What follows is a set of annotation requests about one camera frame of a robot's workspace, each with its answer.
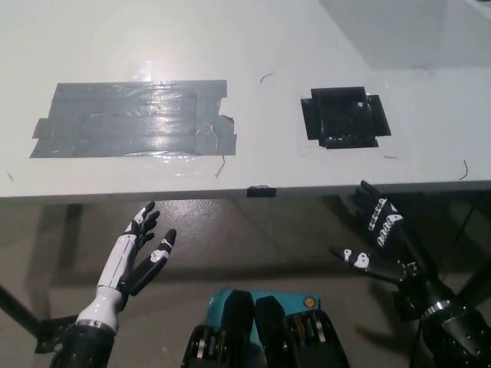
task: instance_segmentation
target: concrete floor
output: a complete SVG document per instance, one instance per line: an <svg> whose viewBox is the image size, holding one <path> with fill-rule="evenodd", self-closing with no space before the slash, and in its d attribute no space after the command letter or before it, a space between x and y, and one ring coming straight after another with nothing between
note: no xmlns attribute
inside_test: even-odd
<svg viewBox="0 0 491 368"><path fill-rule="evenodd" d="M447 280L458 289L491 251L488 198L481 198L458 248L447 257ZM472 195L397 197L439 263L469 210ZM109 367L180 366L207 298L221 288L319 294L353 368L406 367L414 325L392 309L391 287L346 269L332 245L365 247L336 198L159 202L157 237L178 231L170 262L120 315ZM39 317L76 314L115 239L142 203L0 208L0 282ZM139 257L153 250L146 245ZM483 305L491 317L491 305ZM46 367L35 340L0 312L0 366ZM420 365L426 366L424 350Z"/></svg>

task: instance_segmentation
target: strip of tape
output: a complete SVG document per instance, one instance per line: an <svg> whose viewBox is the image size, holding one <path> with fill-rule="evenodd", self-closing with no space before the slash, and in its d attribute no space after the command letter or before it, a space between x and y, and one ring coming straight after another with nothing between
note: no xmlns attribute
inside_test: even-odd
<svg viewBox="0 0 491 368"><path fill-rule="evenodd" d="M31 158L236 153L226 80L59 84Z"/></svg>

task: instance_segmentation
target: white table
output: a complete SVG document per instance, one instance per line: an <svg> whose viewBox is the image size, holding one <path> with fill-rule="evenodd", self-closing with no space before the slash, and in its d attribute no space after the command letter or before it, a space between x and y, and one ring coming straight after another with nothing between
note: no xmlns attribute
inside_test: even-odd
<svg viewBox="0 0 491 368"><path fill-rule="evenodd" d="M0 203L245 196L250 186L320 195L362 179L394 191L489 189L491 8L427 3L6 2ZM227 79L220 113L235 118L238 140L218 177L222 157L29 159L57 83L135 79ZM392 136L379 148L307 141L300 98L348 86L381 96Z"/></svg>

